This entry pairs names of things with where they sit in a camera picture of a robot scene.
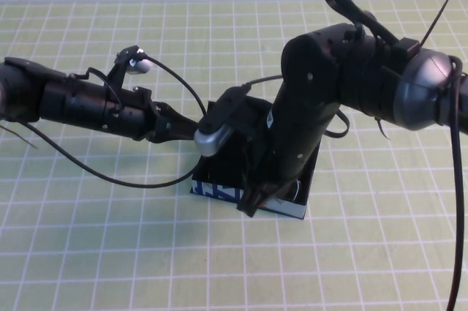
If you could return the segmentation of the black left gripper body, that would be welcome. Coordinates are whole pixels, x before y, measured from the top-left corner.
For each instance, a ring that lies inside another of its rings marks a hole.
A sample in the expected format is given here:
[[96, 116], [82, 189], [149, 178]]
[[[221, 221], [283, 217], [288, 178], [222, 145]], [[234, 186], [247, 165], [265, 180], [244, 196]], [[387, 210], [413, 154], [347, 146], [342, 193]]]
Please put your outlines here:
[[152, 91], [137, 87], [121, 90], [120, 101], [109, 97], [105, 103], [104, 131], [132, 140], [155, 142], [165, 133], [165, 118], [151, 98]]

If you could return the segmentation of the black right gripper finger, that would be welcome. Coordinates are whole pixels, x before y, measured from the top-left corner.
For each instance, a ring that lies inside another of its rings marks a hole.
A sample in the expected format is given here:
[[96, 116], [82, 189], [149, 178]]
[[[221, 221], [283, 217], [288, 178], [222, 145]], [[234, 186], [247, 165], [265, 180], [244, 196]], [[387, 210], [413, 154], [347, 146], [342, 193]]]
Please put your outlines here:
[[265, 193], [260, 187], [245, 187], [236, 208], [248, 217], [253, 217], [265, 201]]
[[262, 203], [267, 203], [271, 200], [287, 200], [292, 190], [293, 181], [265, 181], [261, 186]]

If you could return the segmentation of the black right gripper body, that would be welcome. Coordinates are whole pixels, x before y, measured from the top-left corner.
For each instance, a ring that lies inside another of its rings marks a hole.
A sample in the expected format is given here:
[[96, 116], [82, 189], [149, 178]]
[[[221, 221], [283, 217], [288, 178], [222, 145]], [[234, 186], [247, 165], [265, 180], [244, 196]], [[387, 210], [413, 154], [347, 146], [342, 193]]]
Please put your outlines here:
[[246, 147], [244, 192], [283, 187], [295, 180], [339, 109], [339, 103], [277, 100]]

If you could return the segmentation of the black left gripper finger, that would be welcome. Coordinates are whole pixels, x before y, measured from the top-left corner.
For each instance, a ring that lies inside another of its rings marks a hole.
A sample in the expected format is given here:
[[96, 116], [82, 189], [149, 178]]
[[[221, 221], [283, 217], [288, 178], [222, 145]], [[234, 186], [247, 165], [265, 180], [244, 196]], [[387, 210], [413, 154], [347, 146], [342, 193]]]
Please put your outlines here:
[[170, 131], [196, 131], [198, 129], [198, 121], [181, 115], [165, 102], [159, 104], [159, 114], [166, 121], [167, 128]]
[[171, 128], [156, 131], [151, 136], [152, 143], [165, 143], [172, 140], [193, 140], [197, 128]]

